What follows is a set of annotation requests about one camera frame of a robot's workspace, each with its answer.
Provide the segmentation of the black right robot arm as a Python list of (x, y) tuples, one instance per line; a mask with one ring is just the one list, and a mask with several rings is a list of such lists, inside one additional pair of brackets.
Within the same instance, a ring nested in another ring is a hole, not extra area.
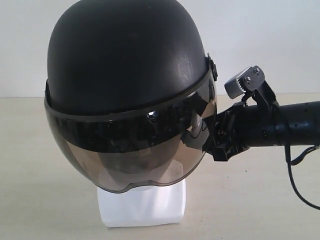
[(320, 103), (274, 103), (265, 111), (238, 102), (219, 113), (203, 150), (217, 162), (227, 162), (249, 148), (319, 146)]

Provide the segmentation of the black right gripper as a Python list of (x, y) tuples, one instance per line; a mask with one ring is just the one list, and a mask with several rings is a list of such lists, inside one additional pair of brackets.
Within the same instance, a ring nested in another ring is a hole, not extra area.
[(206, 120), (209, 136), (202, 150), (216, 162), (227, 162), (250, 148), (245, 138), (254, 127), (268, 121), (268, 111), (259, 105), (237, 102), (213, 120)]

